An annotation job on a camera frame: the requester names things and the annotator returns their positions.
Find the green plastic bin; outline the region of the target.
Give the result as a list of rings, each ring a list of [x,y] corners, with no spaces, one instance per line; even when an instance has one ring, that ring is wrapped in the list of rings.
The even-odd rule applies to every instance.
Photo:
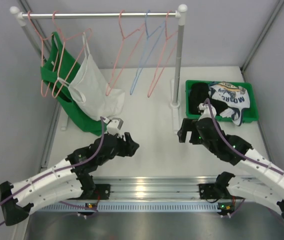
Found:
[[[200,80],[187,80],[185,82],[186,116],[189,119],[197,120],[201,116],[201,113],[200,113],[200,115],[198,115],[198,114],[191,114],[189,112],[189,94],[190,94],[192,85],[194,83],[207,83],[207,84],[209,84],[210,82],[211,81],[200,81]],[[255,98],[254,98],[252,85],[249,84],[249,83],[244,83],[244,82],[229,82],[229,83],[231,83],[231,84],[233,84],[237,87],[241,86],[241,87],[245,88],[248,91],[248,94],[249,94],[250,108],[244,110],[242,124],[257,121],[258,118],[259,118],[259,115],[258,115],[258,109],[257,109],[257,106],[256,106]],[[221,117],[220,115],[217,115],[217,114],[216,114],[216,120],[220,121],[220,122],[232,122],[232,119],[230,117]]]

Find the white printed navy-trim tank top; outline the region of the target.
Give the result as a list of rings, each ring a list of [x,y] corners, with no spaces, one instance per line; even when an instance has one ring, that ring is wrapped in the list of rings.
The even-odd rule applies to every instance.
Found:
[[[247,89],[225,81],[211,83],[208,88],[212,100],[227,105],[219,115],[222,118],[231,118],[235,125],[240,126],[243,123],[244,110],[249,109],[251,105]]]

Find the white and silver clothes rack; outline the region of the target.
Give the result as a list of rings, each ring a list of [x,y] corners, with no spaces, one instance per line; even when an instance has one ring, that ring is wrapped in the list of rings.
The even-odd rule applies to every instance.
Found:
[[[180,102],[179,102],[179,87],[180,87],[180,76],[181,76],[181,66],[182,66],[182,50],[183,50],[183,38],[184,38],[184,29],[186,24],[186,15],[187,15],[188,7],[186,4],[181,4],[178,6],[175,12],[169,14],[169,17],[174,17],[178,19],[178,30],[177,30],[177,45],[175,47],[176,50],[176,58],[175,58],[175,73],[174,78],[170,82],[171,86],[171,114],[172,114],[172,129],[174,133],[177,133],[181,126],[181,113],[180,113]],[[32,36],[31,32],[27,27],[26,20],[28,19],[27,13],[20,11],[20,9],[16,6],[12,6],[9,9],[10,13],[14,16],[20,27],[22,28],[24,34],[28,38],[32,47],[37,52],[36,49],[39,49],[39,46]],[[143,12],[116,12],[116,13],[31,13],[31,20],[37,19],[108,19],[108,18],[142,18],[145,17],[146,13]],[[166,17],[165,12],[151,12],[149,17]],[[50,46],[44,45],[44,49],[47,51],[50,50]]]

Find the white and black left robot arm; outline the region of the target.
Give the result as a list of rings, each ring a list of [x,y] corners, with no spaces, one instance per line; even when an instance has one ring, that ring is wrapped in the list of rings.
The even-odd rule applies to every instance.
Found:
[[[96,185],[91,172],[114,157],[132,157],[140,145],[130,133],[105,133],[89,146],[76,149],[60,162],[28,179],[0,184],[1,210],[6,226],[13,226],[36,211],[67,199],[89,199]]]

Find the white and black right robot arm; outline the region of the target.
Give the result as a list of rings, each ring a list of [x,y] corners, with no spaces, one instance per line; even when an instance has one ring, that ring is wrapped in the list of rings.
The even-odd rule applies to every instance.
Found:
[[[262,185],[241,180],[229,172],[218,175],[215,192],[220,198],[230,195],[254,201],[281,215],[284,219],[284,170],[264,158],[252,145],[237,135],[225,134],[212,118],[185,118],[177,136],[185,143],[202,145],[219,160],[229,163],[257,178]]]

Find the aluminium mounting rail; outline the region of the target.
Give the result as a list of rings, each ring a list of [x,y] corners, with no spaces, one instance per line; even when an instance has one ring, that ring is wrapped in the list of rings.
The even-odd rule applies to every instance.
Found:
[[[214,176],[197,177],[94,177],[97,186],[110,185],[109,201],[192,201],[200,199],[200,184]]]

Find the blue garment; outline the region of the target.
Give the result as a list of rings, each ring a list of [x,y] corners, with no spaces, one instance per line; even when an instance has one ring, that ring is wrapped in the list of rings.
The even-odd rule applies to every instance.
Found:
[[[210,83],[208,83],[209,86],[213,86],[213,85],[217,85],[219,84],[219,81],[212,81]]]

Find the black garment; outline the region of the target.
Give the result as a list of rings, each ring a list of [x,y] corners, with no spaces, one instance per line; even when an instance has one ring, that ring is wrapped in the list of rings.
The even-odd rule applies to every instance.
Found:
[[[209,95],[209,86],[207,83],[199,82],[191,86],[188,97],[188,110],[192,115],[200,115],[198,106],[209,98],[211,105],[215,108],[216,114],[219,115],[228,108],[228,105],[220,100],[215,100]]]

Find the plain white tank top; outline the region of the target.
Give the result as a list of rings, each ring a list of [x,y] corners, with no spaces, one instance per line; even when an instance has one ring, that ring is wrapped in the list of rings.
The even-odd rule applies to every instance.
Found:
[[[66,83],[66,77],[57,80],[67,86],[71,98],[91,119],[117,116],[124,107],[125,91],[116,88],[107,94],[109,84],[91,55],[85,33],[82,33],[82,43],[84,59],[73,80],[70,83]]]

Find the green tank top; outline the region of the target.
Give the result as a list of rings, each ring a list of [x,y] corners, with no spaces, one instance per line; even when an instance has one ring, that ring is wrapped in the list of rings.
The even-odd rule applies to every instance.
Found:
[[[63,47],[59,34],[55,37],[54,42],[58,48],[59,63],[53,89],[49,92],[57,95],[57,101],[63,110],[81,131],[100,136],[102,134],[101,121],[93,120],[87,116],[73,100],[68,87],[62,85],[63,81],[65,81],[66,84],[70,84],[74,80],[80,69],[80,64],[70,53],[68,53],[66,48]]]

